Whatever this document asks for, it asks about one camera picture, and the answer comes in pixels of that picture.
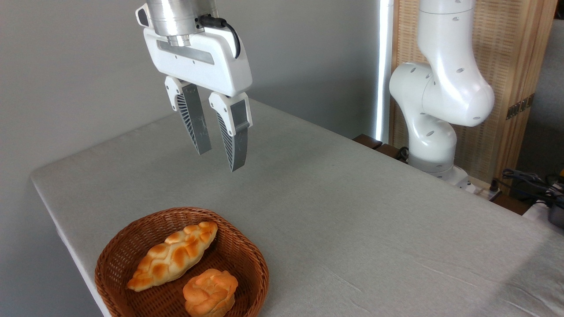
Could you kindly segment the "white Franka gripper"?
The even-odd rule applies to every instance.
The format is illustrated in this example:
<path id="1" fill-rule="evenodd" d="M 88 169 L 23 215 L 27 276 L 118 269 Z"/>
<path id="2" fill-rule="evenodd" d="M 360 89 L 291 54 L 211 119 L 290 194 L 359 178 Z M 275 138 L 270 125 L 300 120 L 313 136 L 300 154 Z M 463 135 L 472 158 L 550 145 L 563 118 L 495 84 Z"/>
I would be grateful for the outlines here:
<path id="1" fill-rule="evenodd" d="M 197 86 L 212 91 L 210 106 L 218 124 L 231 171 L 245 165 L 250 102 L 245 93 L 252 74 L 236 31 L 219 17 L 216 4 L 143 4 L 135 16 L 157 70 L 191 141 L 202 155 L 211 150 Z"/>

